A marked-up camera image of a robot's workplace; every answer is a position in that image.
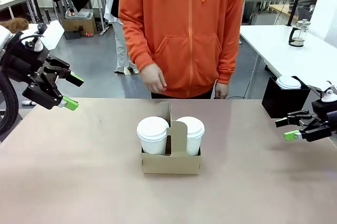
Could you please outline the person's left hand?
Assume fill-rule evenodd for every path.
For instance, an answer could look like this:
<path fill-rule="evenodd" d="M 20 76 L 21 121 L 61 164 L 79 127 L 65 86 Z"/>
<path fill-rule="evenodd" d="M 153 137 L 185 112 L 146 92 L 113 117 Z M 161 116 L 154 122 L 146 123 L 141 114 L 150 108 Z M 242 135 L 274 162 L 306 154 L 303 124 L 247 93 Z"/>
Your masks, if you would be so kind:
<path fill-rule="evenodd" d="M 229 84 L 223 84 L 217 81 L 214 87 L 214 98 L 226 99 L 228 94 L 229 94 Z"/>

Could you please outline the person's right hand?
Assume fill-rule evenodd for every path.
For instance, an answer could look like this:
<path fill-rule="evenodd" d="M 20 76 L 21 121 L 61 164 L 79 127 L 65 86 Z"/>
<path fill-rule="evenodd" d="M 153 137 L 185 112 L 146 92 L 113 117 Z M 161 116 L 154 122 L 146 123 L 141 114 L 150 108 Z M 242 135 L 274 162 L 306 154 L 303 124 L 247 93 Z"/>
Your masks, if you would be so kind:
<path fill-rule="evenodd" d="M 163 72 L 157 64 L 147 65 L 140 71 L 140 75 L 150 92 L 159 94 L 166 90 L 167 84 Z"/>

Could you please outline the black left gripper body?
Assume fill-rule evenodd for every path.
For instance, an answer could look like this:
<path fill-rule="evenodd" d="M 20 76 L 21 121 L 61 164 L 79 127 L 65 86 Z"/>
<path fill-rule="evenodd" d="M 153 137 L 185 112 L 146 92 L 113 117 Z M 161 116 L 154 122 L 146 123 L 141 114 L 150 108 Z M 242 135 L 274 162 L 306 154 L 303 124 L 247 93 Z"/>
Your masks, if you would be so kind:
<path fill-rule="evenodd" d="M 26 82 L 28 75 L 33 75 L 45 63 L 49 50 L 40 52 L 24 50 L 23 52 L 6 51 L 1 58 L 2 71 L 16 82 Z"/>

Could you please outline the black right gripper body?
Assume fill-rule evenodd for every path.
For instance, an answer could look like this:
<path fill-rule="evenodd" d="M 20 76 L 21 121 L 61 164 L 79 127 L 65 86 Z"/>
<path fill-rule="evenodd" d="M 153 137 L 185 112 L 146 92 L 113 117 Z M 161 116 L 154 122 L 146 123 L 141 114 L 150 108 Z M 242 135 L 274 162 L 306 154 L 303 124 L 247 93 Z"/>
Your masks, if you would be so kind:
<path fill-rule="evenodd" d="M 304 123 L 302 128 L 302 138 L 307 142 L 313 142 L 332 136 L 332 131 L 328 121 L 310 119 Z"/>

